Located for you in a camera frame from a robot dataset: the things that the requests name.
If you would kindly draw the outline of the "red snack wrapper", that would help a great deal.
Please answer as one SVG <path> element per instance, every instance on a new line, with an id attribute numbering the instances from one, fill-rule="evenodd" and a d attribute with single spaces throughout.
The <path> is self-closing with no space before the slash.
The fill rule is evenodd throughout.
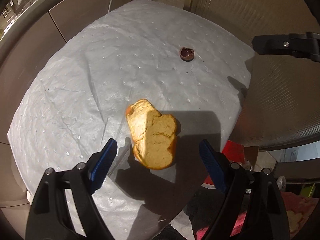
<path id="1" fill-rule="evenodd" d="M 221 153 L 226 156 L 229 162 L 236 162 L 240 164 L 245 162 L 244 147 L 230 140 L 227 141 Z M 209 175 L 204 180 L 204 183 L 214 185 Z"/>

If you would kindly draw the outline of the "brown chestnut shell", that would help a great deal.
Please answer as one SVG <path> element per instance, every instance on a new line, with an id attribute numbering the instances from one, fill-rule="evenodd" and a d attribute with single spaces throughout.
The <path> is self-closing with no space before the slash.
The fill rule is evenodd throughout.
<path id="1" fill-rule="evenodd" d="M 179 56 L 183 61 L 190 62 L 193 61 L 195 53 L 191 48 L 182 47 L 179 51 Z"/>

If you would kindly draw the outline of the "white absorbent table mat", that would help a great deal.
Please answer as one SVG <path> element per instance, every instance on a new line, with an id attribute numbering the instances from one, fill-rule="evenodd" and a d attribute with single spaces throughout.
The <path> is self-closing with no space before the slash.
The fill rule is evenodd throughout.
<path id="1" fill-rule="evenodd" d="M 36 192 L 45 169 L 73 168 L 111 138 L 118 154 L 94 202 L 116 239 L 151 239 L 185 207 L 206 170 L 199 143 L 223 149 L 249 87 L 253 49 L 195 14 L 135 0 L 88 25 L 25 93 L 8 139 Z M 172 166 L 152 171 L 132 152 L 126 116 L 148 100 L 177 120 Z"/>

